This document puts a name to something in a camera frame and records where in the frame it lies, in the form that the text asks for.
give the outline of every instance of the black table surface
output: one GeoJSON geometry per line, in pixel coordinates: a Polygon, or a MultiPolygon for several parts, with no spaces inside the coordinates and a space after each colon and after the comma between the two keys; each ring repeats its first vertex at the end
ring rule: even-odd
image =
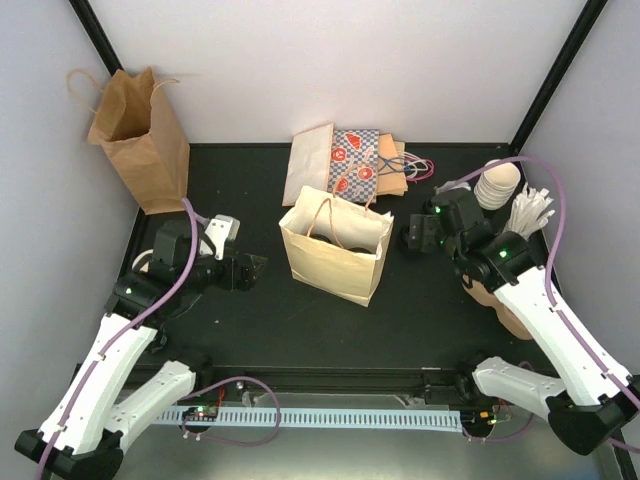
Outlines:
{"type": "MultiPolygon", "coordinates": [[[[368,308],[293,280],[278,221],[289,147],[194,146],[189,199],[204,216],[241,221],[236,246],[267,257],[268,267],[249,292],[209,288],[195,306],[168,322],[167,348],[145,355],[160,364],[185,348],[207,353],[216,366],[239,369],[425,369],[454,368],[482,350],[511,363],[550,364],[533,341],[512,336],[493,309],[476,303],[456,279],[443,254],[407,252],[399,231],[418,213],[433,188],[507,155],[505,147],[415,146],[409,151],[436,165],[432,178],[411,184],[402,197],[382,196],[372,207],[395,217],[384,271],[368,308]]],[[[492,222],[508,217],[503,208],[492,222]]],[[[146,222],[140,251],[151,248],[156,230],[184,213],[154,215],[146,222]]]]}

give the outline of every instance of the white cable carrier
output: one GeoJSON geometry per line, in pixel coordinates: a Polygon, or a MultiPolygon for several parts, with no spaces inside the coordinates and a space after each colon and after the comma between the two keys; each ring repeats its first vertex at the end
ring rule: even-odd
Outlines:
{"type": "MultiPolygon", "coordinates": [[[[165,411],[154,425],[181,425],[188,406],[165,411]]],[[[433,430],[460,433],[460,412],[447,410],[363,410],[282,408],[283,428],[342,428],[377,430],[433,430]]],[[[273,427],[275,408],[221,407],[215,421],[190,420],[188,426],[273,427]]]]}

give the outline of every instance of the wire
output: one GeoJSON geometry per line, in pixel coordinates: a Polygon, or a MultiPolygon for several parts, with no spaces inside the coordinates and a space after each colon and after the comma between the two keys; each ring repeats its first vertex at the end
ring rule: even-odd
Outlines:
{"type": "Polygon", "coordinates": [[[276,394],[273,393],[273,390],[271,390],[265,383],[261,382],[257,378],[244,377],[244,376],[227,378],[226,380],[222,380],[222,381],[220,381],[218,383],[214,383],[213,385],[211,385],[211,386],[209,386],[207,388],[203,388],[202,390],[198,390],[197,392],[190,393],[186,397],[182,397],[180,400],[189,400],[189,399],[192,399],[194,397],[198,397],[198,396],[200,396],[202,394],[210,392],[211,390],[215,390],[216,388],[220,388],[223,385],[227,385],[227,384],[233,383],[233,382],[251,382],[251,383],[255,383],[256,385],[259,385],[260,387],[264,388],[266,390],[266,392],[271,396],[271,398],[273,399],[273,403],[276,406],[276,423],[275,423],[275,425],[273,427],[273,430],[271,430],[271,433],[269,435],[267,435],[266,437],[264,437],[262,440],[258,440],[256,442],[240,442],[238,440],[231,440],[229,438],[217,437],[215,435],[196,434],[196,433],[188,431],[187,430],[187,426],[186,426],[187,421],[190,418],[194,418],[194,417],[187,417],[182,421],[182,431],[184,432],[185,435],[192,436],[192,437],[203,438],[205,440],[213,440],[214,442],[225,443],[227,445],[235,445],[236,447],[259,447],[260,445],[264,445],[266,443],[269,443],[271,440],[273,440],[275,438],[275,436],[278,434],[278,430],[280,429],[280,422],[282,420],[280,402],[278,401],[278,397],[276,397],[276,394]]]}
{"type": "MultiPolygon", "coordinates": [[[[187,259],[187,264],[185,265],[184,270],[180,274],[180,277],[178,278],[176,283],[156,303],[151,305],[144,312],[142,312],[136,318],[131,320],[125,327],[121,328],[120,331],[118,331],[118,333],[116,333],[104,345],[104,347],[102,347],[102,349],[98,352],[98,356],[104,358],[105,354],[109,351],[109,349],[113,346],[113,344],[117,342],[127,331],[131,330],[132,328],[142,323],[145,320],[145,318],[155,313],[160,307],[162,307],[162,305],[167,303],[167,301],[178,291],[178,289],[182,286],[182,284],[186,281],[187,277],[189,276],[189,273],[191,272],[191,268],[193,267],[193,263],[196,259],[196,252],[198,250],[198,230],[196,225],[196,216],[195,216],[196,214],[193,211],[193,207],[191,206],[191,203],[187,198],[183,198],[182,204],[184,205],[185,210],[189,215],[189,222],[191,223],[191,250],[189,251],[189,257],[187,259]]],[[[51,436],[51,438],[49,439],[49,442],[47,443],[47,446],[45,447],[42,453],[42,456],[40,457],[35,480],[40,480],[42,478],[42,475],[45,470],[45,466],[47,464],[47,459],[49,458],[49,455],[51,455],[51,451],[53,450],[53,447],[58,441],[58,438],[60,437],[60,433],[64,431],[65,425],[69,420],[69,417],[71,416],[71,411],[73,410],[73,407],[75,406],[76,402],[78,401],[78,398],[80,397],[80,393],[82,393],[82,390],[87,385],[89,378],[91,377],[91,375],[93,374],[94,370],[96,369],[99,363],[100,363],[99,360],[94,360],[93,362],[91,362],[91,364],[89,364],[89,367],[85,371],[84,375],[82,376],[82,378],[78,382],[78,385],[73,391],[73,394],[69,398],[69,402],[67,403],[67,406],[64,409],[62,416],[60,417],[60,421],[58,422],[58,426],[60,428],[51,436]]]]}
{"type": "MultiPolygon", "coordinates": [[[[551,273],[553,270],[554,260],[558,253],[558,248],[560,246],[560,240],[562,240],[562,235],[564,234],[564,227],[565,227],[566,218],[567,218],[567,198],[566,198],[564,186],[555,168],[553,168],[553,166],[549,162],[546,162],[539,158],[524,157],[524,156],[508,157],[508,158],[503,158],[501,160],[498,160],[497,162],[494,162],[490,165],[485,165],[484,167],[479,168],[478,170],[475,170],[474,172],[471,172],[468,175],[465,175],[464,177],[453,182],[449,189],[455,187],[456,185],[459,185],[460,183],[471,180],[472,178],[477,177],[478,175],[482,174],[483,172],[486,172],[487,170],[490,170],[491,168],[495,168],[499,165],[502,165],[504,163],[510,163],[510,162],[530,162],[530,163],[536,163],[538,165],[541,165],[551,175],[551,177],[553,178],[553,181],[556,184],[556,188],[558,189],[558,197],[560,200],[560,219],[558,220],[558,231],[556,233],[556,237],[553,240],[551,251],[549,252],[549,258],[547,259],[547,264],[545,267],[546,268],[545,279],[544,279],[544,287],[547,293],[547,297],[549,298],[549,302],[551,302],[551,306],[555,307],[558,304],[558,301],[553,295],[551,273]]],[[[569,317],[567,317],[567,315],[560,309],[556,309],[555,312],[558,314],[558,316],[562,320],[562,323],[571,332],[573,337],[578,341],[580,346],[582,346],[582,348],[587,352],[589,357],[591,357],[593,362],[600,368],[600,370],[602,370],[602,373],[606,375],[611,380],[611,382],[624,394],[624,396],[627,397],[629,401],[631,401],[631,403],[633,403],[636,409],[640,411],[640,399],[629,388],[627,388],[627,386],[625,386],[624,383],[618,377],[616,377],[613,373],[609,372],[607,365],[602,361],[602,359],[598,356],[598,354],[591,348],[591,346],[587,343],[587,341],[580,334],[580,332],[576,330],[575,326],[569,320],[569,317]]],[[[630,445],[626,445],[618,441],[614,443],[612,440],[613,439],[609,439],[609,443],[611,443],[612,445],[618,448],[624,448],[625,450],[629,450],[630,452],[634,452],[634,453],[640,452],[640,449],[637,447],[632,447],[630,445]]]]}
{"type": "Polygon", "coordinates": [[[507,411],[513,415],[513,410],[511,410],[511,407],[509,406],[509,404],[507,402],[505,402],[503,399],[499,398],[498,402],[500,403],[500,406],[498,408],[498,413],[502,410],[502,406],[504,405],[507,408],[507,411]]]}
{"type": "Polygon", "coordinates": [[[378,168],[378,175],[391,175],[394,173],[403,173],[407,176],[407,180],[411,182],[419,182],[433,175],[435,165],[429,159],[420,158],[412,153],[404,152],[397,157],[385,158],[380,156],[380,160],[384,163],[378,168]],[[424,175],[417,176],[418,172],[427,172],[424,175]]]}
{"type": "Polygon", "coordinates": [[[220,390],[218,391],[218,403],[216,404],[217,408],[220,408],[222,406],[222,400],[224,400],[224,396],[226,394],[226,390],[224,387],[220,387],[220,390]]]}
{"type": "MultiPolygon", "coordinates": [[[[533,370],[533,367],[527,361],[520,362],[518,366],[528,368],[529,370],[533,370]]],[[[529,417],[529,421],[527,422],[527,424],[524,427],[522,427],[519,431],[511,435],[507,435],[506,437],[500,437],[500,438],[474,437],[467,431],[466,428],[464,428],[464,425],[462,425],[462,423],[460,423],[460,426],[462,427],[462,433],[464,434],[465,437],[469,439],[470,442],[506,443],[506,442],[510,442],[511,440],[517,440],[518,438],[522,437],[525,433],[529,431],[529,429],[531,429],[531,427],[533,427],[534,423],[535,423],[535,415],[532,413],[531,416],[529,417]]]]}

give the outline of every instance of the paper cup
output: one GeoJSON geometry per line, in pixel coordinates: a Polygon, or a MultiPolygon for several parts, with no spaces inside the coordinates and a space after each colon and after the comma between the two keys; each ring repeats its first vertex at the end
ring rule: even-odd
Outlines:
{"type": "MultiPolygon", "coordinates": [[[[491,160],[490,165],[498,160],[491,160]]],[[[520,170],[513,163],[503,163],[484,172],[473,193],[485,210],[497,210],[506,204],[520,183],[520,170]]]]}

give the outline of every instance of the cream paper bag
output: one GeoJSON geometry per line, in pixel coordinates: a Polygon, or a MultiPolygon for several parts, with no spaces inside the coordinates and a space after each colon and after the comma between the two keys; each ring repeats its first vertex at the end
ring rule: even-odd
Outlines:
{"type": "Polygon", "coordinates": [[[305,186],[279,225],[294,279],[369,305],[389,247],[390,213],[380,215],[368,205],[361,207],[305,186]],[[311,238],[312,233],[332,244],[311,238]],[[372,253],[355,253],[351,248],[372,253]]]}

